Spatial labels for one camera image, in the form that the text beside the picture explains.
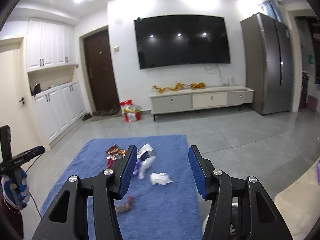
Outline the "left blue white gloved hand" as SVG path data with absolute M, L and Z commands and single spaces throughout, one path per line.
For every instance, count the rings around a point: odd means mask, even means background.
M 16 170 L 18 182 L 14 182 L 10 176 L 4 175 L 1 179 L 3 197 L 10 207 L 22 210 L 30 199 L 29 187 L 27 185 L 27 174 L 21 168 Z

